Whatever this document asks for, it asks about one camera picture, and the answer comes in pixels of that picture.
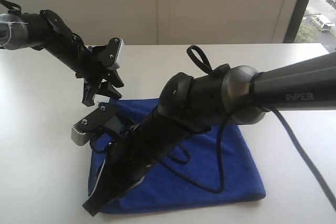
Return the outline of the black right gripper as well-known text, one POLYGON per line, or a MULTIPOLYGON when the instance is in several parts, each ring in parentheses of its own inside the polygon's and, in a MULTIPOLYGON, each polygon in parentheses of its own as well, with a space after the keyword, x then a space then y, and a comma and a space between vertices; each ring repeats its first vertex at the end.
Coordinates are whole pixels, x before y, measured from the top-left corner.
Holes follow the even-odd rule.
POLYGON ((199 133, 153 109, 137 125, 115 114, 101 127, 113 139, 94 190, 83 203, 91 216, 135 187, 157 163, 191 134, 199 133))

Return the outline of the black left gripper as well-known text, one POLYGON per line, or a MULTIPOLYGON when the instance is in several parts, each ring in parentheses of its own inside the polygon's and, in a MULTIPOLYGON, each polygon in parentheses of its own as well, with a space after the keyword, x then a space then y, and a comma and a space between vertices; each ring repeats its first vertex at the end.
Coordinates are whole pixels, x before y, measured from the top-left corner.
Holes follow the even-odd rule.
POLYGON ((102 65, 99 54, 106 49, 104 46, 86 47, 81 37, 71 31, 63 20, 51 10, 41 10, 40 16, 50 28, 43 48, 76 73, 77 78, 84 78, 82 104, 94 106, 95 96, 118 100, 122 97, 115 88, 124 87, 117 69, 109 70, 102 65), (97 79, 105 82, 92 82, 97 79))

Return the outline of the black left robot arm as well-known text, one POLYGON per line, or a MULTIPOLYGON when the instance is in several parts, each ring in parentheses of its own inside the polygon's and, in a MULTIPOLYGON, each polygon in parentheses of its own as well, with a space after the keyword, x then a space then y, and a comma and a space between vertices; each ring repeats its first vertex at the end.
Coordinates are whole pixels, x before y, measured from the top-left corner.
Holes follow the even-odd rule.
POLYGON ((8 9, 1 14, 1 49, 31 48, 46 50, 83 79, 82 103, 93 106, 96 95, 118 100, 124 86, 117 69, 125 55, 122 38, 114 37, 106 45, 85 46, 55 12, 45 9, 38 14, 23 13, 20 5, 1 0, 8 9))

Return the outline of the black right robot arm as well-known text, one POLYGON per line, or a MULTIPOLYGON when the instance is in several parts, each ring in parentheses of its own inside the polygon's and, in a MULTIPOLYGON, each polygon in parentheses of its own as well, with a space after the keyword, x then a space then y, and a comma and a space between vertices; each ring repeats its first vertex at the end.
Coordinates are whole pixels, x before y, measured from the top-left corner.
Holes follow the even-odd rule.
POLYGON ((330 187, 281 115, 282 110, 335 108, 335 54, 268 72, 249 66, 231 68, 227 64, 213 69, 196 46, 190 46, 187 54, 205 76, 176 74, 164 86, 157 106, 140 123, 116 129, 106 126, 113 141, 103 150, 105 158, 84 209, 96 215, 106 204, 138 185, 151 168, 163 164, 164 158, 183 140, 204 134, 214 126, 218 126, 219 186, 208 188, 195 181, 191 184, 212 194, 222 193, 225 181, 221 145, 225 126, 255 124, 268 111, 282 123, 328 201, 335 205, 330 187))

